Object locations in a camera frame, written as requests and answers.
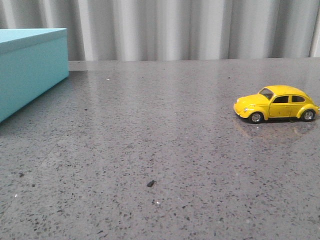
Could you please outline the small black debris piece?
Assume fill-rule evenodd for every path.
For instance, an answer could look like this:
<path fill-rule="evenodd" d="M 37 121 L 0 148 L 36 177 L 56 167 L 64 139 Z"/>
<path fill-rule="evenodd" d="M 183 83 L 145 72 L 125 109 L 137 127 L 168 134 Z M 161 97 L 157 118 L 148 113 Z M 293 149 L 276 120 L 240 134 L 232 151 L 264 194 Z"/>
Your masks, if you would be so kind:
<path fill-rule="evenodd" d="M 155 184 L 155 180 L 151 180 L 146 186 L 147 187 L 152 187 Z"/>

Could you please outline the yellow toy beetle car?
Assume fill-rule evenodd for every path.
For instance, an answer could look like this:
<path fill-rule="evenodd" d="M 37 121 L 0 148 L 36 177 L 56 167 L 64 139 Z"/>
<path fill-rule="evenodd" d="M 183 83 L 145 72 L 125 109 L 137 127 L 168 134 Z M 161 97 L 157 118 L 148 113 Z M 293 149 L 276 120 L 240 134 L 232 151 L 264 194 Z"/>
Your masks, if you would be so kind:
<path fill-rule="evenodd" d="M 250 123 L 268 119 L 297 118 L 313 121 L 320 107 L 302 90 L 289 85 L 270 85 L 257 94 L 240 97 L 233 105 L 235 113 Z"/>

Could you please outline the light blue storage box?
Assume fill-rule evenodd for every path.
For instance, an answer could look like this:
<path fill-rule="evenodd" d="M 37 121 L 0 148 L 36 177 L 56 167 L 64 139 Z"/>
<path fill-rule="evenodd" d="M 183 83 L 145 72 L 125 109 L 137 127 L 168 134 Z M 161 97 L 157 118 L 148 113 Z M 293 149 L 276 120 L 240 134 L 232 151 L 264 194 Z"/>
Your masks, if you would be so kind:
<path fill-rule="evenodd" d="M 69 76 L 66 28 L 0 31 L 0 119 L 3 121 Z"/>

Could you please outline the grey pleated curtain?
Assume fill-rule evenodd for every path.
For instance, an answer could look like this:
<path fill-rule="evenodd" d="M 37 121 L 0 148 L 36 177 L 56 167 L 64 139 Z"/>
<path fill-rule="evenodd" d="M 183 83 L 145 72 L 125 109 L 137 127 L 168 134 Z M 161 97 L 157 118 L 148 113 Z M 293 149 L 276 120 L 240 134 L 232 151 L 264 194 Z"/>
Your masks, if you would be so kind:
<path fill-rule="evenodd" d="M 317 0 L 3 0 L 0 26 L 67 28 L 70 60 L 320 55 Z"/>

